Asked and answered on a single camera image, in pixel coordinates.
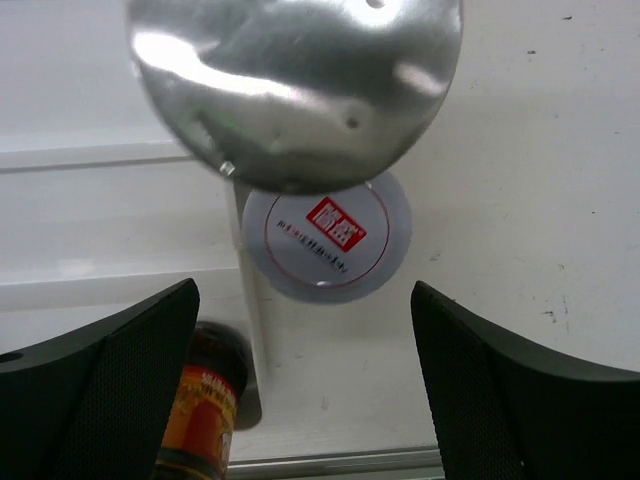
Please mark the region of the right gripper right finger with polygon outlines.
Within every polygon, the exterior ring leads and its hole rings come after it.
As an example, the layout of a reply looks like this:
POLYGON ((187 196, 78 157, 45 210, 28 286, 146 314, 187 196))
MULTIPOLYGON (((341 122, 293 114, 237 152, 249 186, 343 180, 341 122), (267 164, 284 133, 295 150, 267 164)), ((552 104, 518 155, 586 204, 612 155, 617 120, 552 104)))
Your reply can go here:
POLYGON ((446 478, 638 478, 637 372, 544 347, 422 281, 411 317, 446 478))

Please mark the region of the red-lid sauce jar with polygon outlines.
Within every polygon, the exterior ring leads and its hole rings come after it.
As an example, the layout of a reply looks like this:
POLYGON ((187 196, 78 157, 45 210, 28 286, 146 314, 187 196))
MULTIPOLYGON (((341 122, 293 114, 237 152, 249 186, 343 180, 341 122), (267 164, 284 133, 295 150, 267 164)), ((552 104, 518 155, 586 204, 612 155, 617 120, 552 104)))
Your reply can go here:
POLYGON ((153 479, 226 477, 239 402, 248 380, 242 337, 218 323, 197 323, 153 479))

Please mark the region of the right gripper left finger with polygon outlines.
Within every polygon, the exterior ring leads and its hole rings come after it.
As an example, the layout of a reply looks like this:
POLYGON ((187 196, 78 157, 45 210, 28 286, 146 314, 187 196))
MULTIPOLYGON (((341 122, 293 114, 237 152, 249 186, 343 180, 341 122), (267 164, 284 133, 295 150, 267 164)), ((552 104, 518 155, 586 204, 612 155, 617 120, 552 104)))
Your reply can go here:
POLYGON ((186 279, 2 354, 2 478, 150 478, 199 303, 186 279))

